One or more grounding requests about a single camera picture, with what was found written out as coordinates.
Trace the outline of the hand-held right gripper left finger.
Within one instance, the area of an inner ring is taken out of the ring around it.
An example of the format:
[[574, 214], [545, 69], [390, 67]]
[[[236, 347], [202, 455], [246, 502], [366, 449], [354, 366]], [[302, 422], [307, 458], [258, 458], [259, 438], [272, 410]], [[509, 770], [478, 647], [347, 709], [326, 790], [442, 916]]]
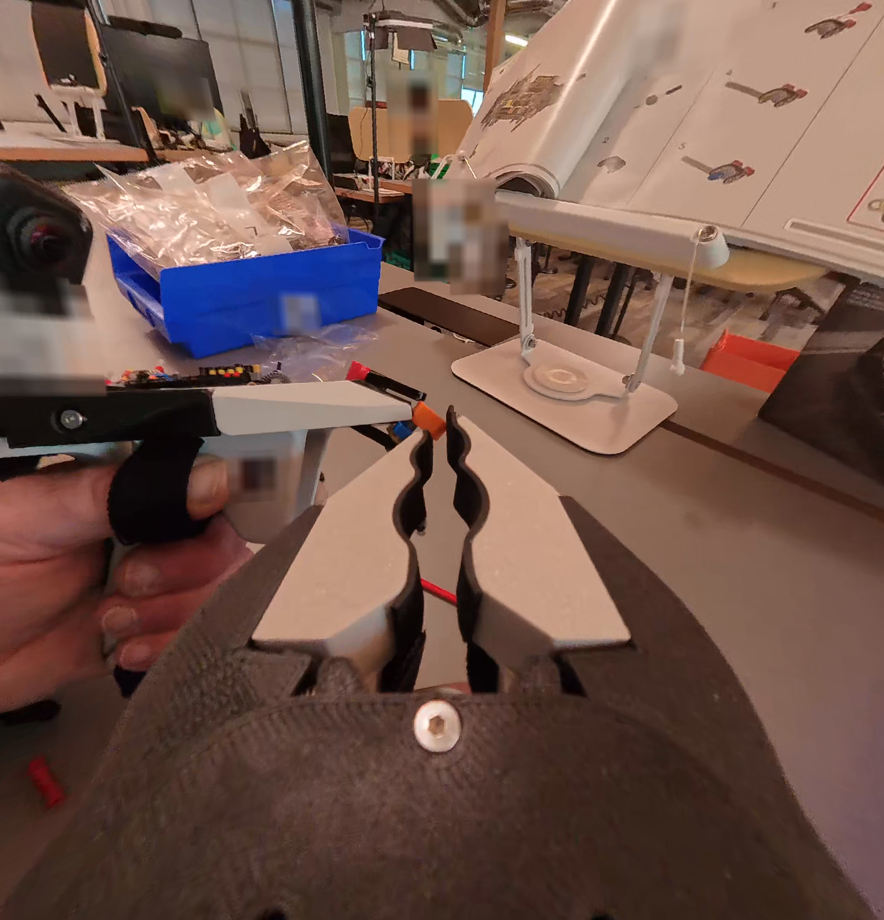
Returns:
[[380, 692], [408, 693], [425, 650], [412, 538], [425, 524], [434, 440], [415, 431], [334, 493], [252, 634], [264, 650], [343, 658]]

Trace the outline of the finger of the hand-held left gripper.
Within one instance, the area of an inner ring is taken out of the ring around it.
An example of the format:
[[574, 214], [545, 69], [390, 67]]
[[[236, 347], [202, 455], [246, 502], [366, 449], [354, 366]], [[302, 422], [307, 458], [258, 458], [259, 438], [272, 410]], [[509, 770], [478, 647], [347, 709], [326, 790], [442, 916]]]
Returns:
[[413, 414], [410, 402], [360, 382], [216, 387], [210, 393], [216, 426], [227, 436], [375, 425]]

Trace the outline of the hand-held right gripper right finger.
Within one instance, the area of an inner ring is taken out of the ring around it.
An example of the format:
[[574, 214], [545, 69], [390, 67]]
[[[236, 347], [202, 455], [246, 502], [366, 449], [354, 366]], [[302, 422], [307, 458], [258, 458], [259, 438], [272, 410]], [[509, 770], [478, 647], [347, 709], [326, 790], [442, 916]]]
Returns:
[[456, 598], [471, 691], [495, 693], [532, 659], [628, 644], [568, 498], [452, 406], [447, 429], [453, 508], [467, 527]]

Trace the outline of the black frame with red bushes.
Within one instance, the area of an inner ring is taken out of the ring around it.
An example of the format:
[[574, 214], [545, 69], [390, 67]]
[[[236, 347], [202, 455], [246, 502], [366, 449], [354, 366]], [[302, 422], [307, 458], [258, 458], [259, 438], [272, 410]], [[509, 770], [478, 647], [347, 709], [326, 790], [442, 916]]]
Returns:
[[[349, 364], [345, 379], [351, 382], [371, 386], [372, 388], [398, 400], [407, 403], [413, 411], [413, 406], [418, 401], [425, 401], [425, 392], [419, 391], [410, 385], [402, 384], [383, 374], [373, 371], [366, 365], [352, 361]], [[385, 451], [390, 452], [398, 445], [390, 440], [387, 434], [388, 425], [395, 423], [390, 422], [384, 428], [376, 424], [356, 425], [352, 427], [353, 431], [367, 438], [373, 443], [379, 444]]]

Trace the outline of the dark printed set box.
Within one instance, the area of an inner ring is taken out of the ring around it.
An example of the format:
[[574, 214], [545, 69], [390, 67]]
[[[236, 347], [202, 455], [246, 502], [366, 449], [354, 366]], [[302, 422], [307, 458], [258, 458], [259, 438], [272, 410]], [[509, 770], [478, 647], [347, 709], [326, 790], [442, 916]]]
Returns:
[[884, 486], [884, 288], [839, 296], [758, 418]]

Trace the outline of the person's left hand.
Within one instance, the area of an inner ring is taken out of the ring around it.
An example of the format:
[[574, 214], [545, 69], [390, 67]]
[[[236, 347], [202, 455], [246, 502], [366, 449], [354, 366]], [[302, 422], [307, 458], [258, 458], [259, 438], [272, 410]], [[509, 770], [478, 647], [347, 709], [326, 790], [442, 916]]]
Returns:
[[218, 515], [228, 467], [200, 459], [187, 509], [212, 517], [192, 540], [139, 546], [104, 587], [116, 468], [67, 462], [0, 482], [0, 714], [54, 697], [116, 664], [148, 670], [252, 551]]

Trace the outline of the clear plastic bag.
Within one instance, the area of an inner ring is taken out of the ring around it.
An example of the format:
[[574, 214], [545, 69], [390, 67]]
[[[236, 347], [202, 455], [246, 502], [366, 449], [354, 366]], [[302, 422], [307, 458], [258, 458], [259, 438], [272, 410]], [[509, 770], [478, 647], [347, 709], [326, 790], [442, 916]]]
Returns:
[[253, 364], [267, 384], [335, 382], [379, 333], [359, 320], [319, 328], [294, 337], [252, 337]]

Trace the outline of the blue plastic bin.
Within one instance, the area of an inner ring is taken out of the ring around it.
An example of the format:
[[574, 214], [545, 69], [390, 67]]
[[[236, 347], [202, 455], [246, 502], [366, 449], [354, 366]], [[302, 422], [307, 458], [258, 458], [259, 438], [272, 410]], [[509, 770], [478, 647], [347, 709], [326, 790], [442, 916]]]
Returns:
[[351, 228], [345, 244], [168, 268], [155, 278], [107, 239], [126, 299], [196, 359], [375, 313], [383, 243]]

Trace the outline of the white book stand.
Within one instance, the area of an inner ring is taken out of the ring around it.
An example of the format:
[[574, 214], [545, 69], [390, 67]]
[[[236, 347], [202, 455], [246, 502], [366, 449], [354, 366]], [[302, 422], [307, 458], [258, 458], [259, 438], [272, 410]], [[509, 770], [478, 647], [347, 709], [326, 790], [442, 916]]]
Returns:
[[[627, 213], [499, 190], [496, 199], [517, 243], [519, 332], [516, 338], [459, 359], [451, 371], [586, 452], [626, 452], [669, 419], [676, 400], [644, 382], [675, 276], [724, 266], [731, 252], [714, 224]], [[530, 243], [654, 271], [650, 324], [632, 371], [620, 373], [537, 337], [531, 306]]]

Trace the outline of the black flat pad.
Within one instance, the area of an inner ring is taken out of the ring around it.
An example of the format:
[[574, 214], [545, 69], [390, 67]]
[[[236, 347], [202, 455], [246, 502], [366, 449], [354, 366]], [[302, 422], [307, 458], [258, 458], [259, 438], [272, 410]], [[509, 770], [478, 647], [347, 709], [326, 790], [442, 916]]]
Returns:
[[494, 347], [519, 334], [516, 323], [414, 286], [379, 293], [378, 303], [397, 316], [482, 347]]

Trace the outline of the pile of clear plastic bags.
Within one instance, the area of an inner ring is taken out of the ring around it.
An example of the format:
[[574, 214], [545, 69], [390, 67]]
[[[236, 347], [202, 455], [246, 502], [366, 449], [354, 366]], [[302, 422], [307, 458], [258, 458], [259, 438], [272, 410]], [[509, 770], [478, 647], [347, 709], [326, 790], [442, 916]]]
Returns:
[[63, 188], [150, 275], [345, 245], [349, 232], [310, 144], [269, 155], [201, 153]]

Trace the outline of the orange bin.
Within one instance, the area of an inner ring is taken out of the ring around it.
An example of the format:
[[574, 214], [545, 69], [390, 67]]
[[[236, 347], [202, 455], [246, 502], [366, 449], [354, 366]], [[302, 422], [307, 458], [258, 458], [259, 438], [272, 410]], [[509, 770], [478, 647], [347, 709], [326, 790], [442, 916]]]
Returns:
[[800, 351], [724, 330], [703, 358], [701, 371], [770, 395]]

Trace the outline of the dark steel column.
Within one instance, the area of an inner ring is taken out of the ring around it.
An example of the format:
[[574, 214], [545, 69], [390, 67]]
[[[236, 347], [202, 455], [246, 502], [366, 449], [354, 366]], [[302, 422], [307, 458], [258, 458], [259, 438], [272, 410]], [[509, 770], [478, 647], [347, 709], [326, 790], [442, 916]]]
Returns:
[[316, 6], [313, 1], [291, 1], [290, 6], [310, 147], [328, 183], [333, 184], [330, 123], [323, 86]]

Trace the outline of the black monitor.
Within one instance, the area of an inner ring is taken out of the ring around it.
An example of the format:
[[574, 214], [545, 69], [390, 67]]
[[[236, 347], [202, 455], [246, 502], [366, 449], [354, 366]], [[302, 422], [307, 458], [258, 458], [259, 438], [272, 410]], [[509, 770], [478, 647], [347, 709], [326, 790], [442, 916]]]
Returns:
[[159, 130], [225, 114], [206, 41], [105, 27], [101, 38], [126, 104]]

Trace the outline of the red bush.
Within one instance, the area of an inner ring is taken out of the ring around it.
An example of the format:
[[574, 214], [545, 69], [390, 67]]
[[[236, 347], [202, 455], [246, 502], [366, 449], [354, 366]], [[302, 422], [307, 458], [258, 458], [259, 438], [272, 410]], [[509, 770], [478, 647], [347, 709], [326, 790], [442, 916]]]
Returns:
[[54, 775], [45, 756], [36, 756], [31, 759], [26, 767], [26, 774], [45, 809], [55, 809], [67, 799], [65, 788]]

